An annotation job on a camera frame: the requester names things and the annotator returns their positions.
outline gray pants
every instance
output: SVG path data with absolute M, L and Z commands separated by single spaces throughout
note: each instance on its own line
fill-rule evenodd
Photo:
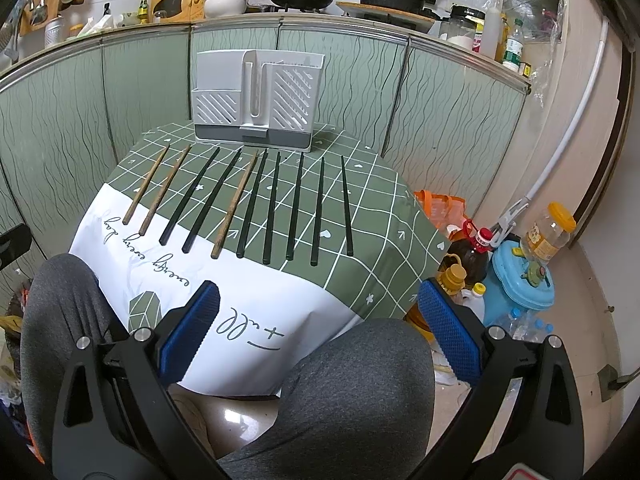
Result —
M 91 270 L 62 254 L 33 280 L 20 348 L 27 418 L 47 461 L 65 365 L 83 335 L 109 342 L 126 331 Z M 433 401 L 427 342 L 400 320 L 367 321 L 302 359 L 273 427 L 219 464 L 238 479 L 404 479 L 424 457 Z

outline yellow lid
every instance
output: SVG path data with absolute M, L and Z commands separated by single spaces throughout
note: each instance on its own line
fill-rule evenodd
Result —
M 460 264 L 453 264 L 445 270 L 438 282 L 447 294 L 455 294 L 465 286 L 466 270 Z
M 547 206 L 549 214 L 552 218 L 558 223 L 558 225 L 567 231 L 568 233 L 572 233 L 575 231 L 575 220 L 574 217 L 569 213 L 569 210 L 565 208 L 559 202 L 552 202 Z

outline blue bucket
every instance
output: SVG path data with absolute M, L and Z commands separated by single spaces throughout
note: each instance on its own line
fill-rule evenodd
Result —
M 527 271 L 527 260 L 514 256 L 511 250 L 519 247 L 516 242 L 503 242 L 494 253 L 484 280 L 484 325 L 489 326 L 498 316 L 512 308 L 528 308 L 543 312 L 553 304 L 556 296 L 551 272 L 546 270 L 549 284 L 542 280 L 540 286 L 531 286 L 522 277 Z

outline dark liquid bottle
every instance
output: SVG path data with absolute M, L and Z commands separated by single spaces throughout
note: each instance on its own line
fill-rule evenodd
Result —
M 466 220 L 462 225 L 465 237 L 453 242 L 447 251 L 449 254 L 457 254 L 460 257 L 460 262 L 466 270 L 466 288 L 471 288 L 476 283 L 482 283 L 482 280 L 486 278 L 486 272 L 489 268 L 489 250 L 491 250 L 489 242 L 493 236 L 486 227 L 476 230 L 476 234 L 472 235 L 470 227 L 475 229 L 471 220 Z M 438 270 L 445 270 L 455 263 L 455 258 L 445 256 Z

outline clear plastic jar with yellow lid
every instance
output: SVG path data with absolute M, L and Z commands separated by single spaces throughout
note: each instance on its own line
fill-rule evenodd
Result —
M 575 220 L 568 209 L 552 202 L 520 239 L 522 253 L 527 260 L 546 265 L 569 241 L 574 230 Z

